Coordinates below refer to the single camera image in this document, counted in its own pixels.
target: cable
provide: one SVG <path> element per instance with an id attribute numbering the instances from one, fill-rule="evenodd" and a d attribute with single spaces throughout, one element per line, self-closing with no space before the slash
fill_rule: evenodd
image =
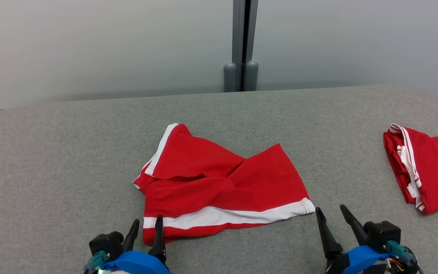
<path id="1" fill-rule="evenodd" d="M 415 260 L 412 259 L 412 260 L 410 260 L 410 262 L 417 267 L 417 269 L 419 270 L 420 274 L 424 274 L 422 269 L 419 267 L 419 264 L 417 262 L 415 262 Z"/>

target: red clothing with white stripe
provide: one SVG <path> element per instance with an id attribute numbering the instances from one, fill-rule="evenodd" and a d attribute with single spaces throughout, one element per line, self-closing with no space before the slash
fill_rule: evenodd
<path id="1" fill-rule="evenodd" d="M 405 201 L 424 214 L 438 211 L 438 137 L 396 124 L 383 137 Z"/>
<path id="2" fill-rule="evenodd" d="M 163 216 L 165 241 L 169 242 L 264 225 L 315 210 L 279 144 L 245 159 L 192 136 L 183 124 L 167 127 L 158 151 L 134 184 L 146 196 L 145 244 L 153 243 L 158 215 Z"/>

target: folded red cloth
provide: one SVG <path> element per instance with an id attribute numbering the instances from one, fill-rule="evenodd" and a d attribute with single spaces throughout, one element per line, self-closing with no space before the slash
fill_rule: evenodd
<path id="1" fill-rule="evenodd" d="M 424 214 L 438 211 L 438 137 L 391 124 L 383 138 L 405 201 Z"/>
<path id="2" fill-rule="evenodd" d="M 170 242 L 315 211 L 279 144 L 245 159 L 192 136 L 183 124 L 167 127 L 158 151 L 134 184 L 145 194 L 145 244 L 153 244 L 158 215 Z"/>

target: gray table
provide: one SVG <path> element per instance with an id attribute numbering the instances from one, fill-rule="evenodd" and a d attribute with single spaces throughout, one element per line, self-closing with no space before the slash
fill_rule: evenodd
<path id="1" fill-rule="evenodd" d="M 241 156 L 281 143 L 344 250 L 344 203 L 388 220 L 427 274 L 438 273 L 438 213 L 405 204 L 382 134 L 390 123 L 438 135 L 438 99 L 403 87 L 236 92 L 39 104 L 0 112 L 0 273 L 78 273 L 99 233 L 126 233 L 144 196 L 132 186 L 165 127 Z M 144 250 L 141 235 L 136 250 Z M 315 215 L 167 245 L 179 273 L 323 273 Z"/>

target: red fabric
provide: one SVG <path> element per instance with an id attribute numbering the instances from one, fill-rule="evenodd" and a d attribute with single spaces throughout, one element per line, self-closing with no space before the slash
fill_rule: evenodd
<path id="1" fill-rule="evenodd" d="M 152 244 L 155 234 L 153 227 L 146 225 L 147 219 L 158 215 L 163 216 L 165 241 L 169 242 L 314 211 L 297 170 L 279 144 L 244 159 L 214 142 L 193 137 L 180 124 L 168 136 L 157 164 L 148 169 L 151 164 L 134 182 L 146 196 L 145 244 Z M 191 220 L 190 227 L 187 222 L 170 221 L 172 218 Z"/>
<path id="2" fill-rule="evenodd" d="M 407 203 L 416 204 L 408 191 L 408 184 L 417 185 L 421 204 L 416 205 L 424 214 L 438 211 L 438 137 L 430 137 L 425 133 L 411 128 L 392 125 L 384 133 L 384 146 L 398 185 Z M 402 163 L 400 158 L 401 147 L 408 151 L 409 158 L 413 161 L 413 177 Z"/>

